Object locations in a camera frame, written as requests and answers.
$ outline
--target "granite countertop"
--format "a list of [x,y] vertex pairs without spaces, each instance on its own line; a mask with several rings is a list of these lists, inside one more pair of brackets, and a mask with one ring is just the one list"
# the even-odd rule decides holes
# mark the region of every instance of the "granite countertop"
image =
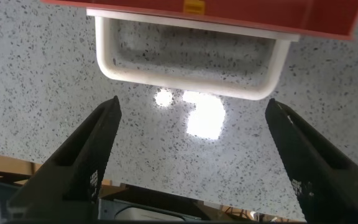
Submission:
[[[270,42],[120,22],[123,67],[250,84]],[[116,82],[96,60],[84,9],[0,1],[0,155],[43,163],[101,102],[122,120],[105,178],[302,219],[264,111],[240,100]],[[354,41],[303,37],[269,98],[291,106],[358,163],[358,29]]]

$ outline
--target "yellow label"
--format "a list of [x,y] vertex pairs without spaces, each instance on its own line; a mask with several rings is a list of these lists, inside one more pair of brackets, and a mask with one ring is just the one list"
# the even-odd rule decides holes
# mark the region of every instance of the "yellow label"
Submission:
[[185,0],[183,12],[190,14],[205,14],[205,2],[202,0]]

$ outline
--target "gray speckled surface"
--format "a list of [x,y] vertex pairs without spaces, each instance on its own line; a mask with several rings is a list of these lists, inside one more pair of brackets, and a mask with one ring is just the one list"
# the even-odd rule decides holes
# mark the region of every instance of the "gray speckled surface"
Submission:
[[[265,71],[269,43],[262,39],[133,22],[119,29],[120,66],[244,84]],[[122,121],[106,178],[302,219],[264,118],[268,99],[204,97],[212,111],[223,105],[225,117],[219,139],[199,138],[187,133],[188,121],[205,105],[168,90],[173,103],[159,106],[158,87],[109,80],[95,60],[94,19],[84,9],[0,1],[0,154],[44,162],[117,95]],[[358,29],[353,42],[304,37],[293,44],[271,97],[358,163]]]

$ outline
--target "white handle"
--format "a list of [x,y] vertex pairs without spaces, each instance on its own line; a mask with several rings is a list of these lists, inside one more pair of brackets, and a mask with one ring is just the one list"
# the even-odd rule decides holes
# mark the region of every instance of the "white handle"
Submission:
[[222,81],[191,77],[174,77],[166,74],[117,67],[111,60],[110,43],[116,41],[114,35],[111,35],[111,19],[95,16],[95,31],[96,58],[101,71],[108,78],[125,82],[213,93],[247,100],[261,100],[274,91],[291,44],[290,40],[277,39],[265,80],[259,86],[242,86]]

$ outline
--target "speckled countertop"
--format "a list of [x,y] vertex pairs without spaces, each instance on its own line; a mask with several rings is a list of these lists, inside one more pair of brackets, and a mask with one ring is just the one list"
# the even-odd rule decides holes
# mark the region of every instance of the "speckled countertop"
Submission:
[[[263,76],[270,46],[135,22],[121,22],[119,37],[120,66],[245,85]],[[99,103],[117,95],[122,121],[106,178],[302,219],[264,118],[269,99],[115,82],[95,60],[94,19],[84,9],[0,1],[0,155],[45,162]],[[271,97],[358,163],[358,29],[352,42],[294,43]]]

